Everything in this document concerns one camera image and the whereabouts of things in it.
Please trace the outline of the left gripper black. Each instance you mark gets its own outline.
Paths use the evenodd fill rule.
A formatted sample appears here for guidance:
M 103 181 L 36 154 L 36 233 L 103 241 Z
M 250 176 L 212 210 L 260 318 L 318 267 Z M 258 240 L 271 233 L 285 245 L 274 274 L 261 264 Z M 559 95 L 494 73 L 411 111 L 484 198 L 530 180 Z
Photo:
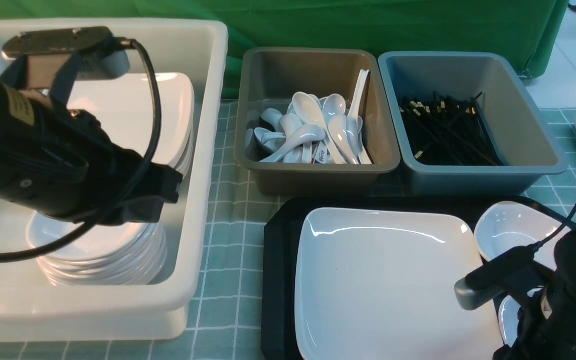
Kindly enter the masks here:
M 121 193 L 130 178 L 137 173 L 143 157 L 134 150 L 124 150 L 118 154 L 117 160 L 112 177 L 103 183 L 104 207 Z M 157 223 L 164 204 L 178 203 L 182 182 L 183 174 L 173 167 L 149 162 L 135 187 L 103 219 L 103 225 L 117 227 L 126 223 Z

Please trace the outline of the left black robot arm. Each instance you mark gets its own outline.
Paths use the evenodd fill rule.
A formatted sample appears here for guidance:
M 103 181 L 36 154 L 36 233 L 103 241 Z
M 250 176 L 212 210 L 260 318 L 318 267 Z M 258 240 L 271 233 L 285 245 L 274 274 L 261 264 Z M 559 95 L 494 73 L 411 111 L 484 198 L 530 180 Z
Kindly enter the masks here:
M 84 223 L 109 205 L 144 157 L 111 141 L 100 121 L 0 82 L 0 199 Z

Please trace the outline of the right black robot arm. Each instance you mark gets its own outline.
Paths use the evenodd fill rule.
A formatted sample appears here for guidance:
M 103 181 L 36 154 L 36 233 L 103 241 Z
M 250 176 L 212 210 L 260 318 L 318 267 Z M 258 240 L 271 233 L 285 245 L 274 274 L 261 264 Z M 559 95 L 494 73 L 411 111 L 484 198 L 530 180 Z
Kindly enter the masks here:
M 496 350 L 495 360 L 576 360 L 576 228 L 558 241 L 554 259 L 557 269 L 536 294 L 518 280 L 503 286 L 524 315 L 518 338 Z

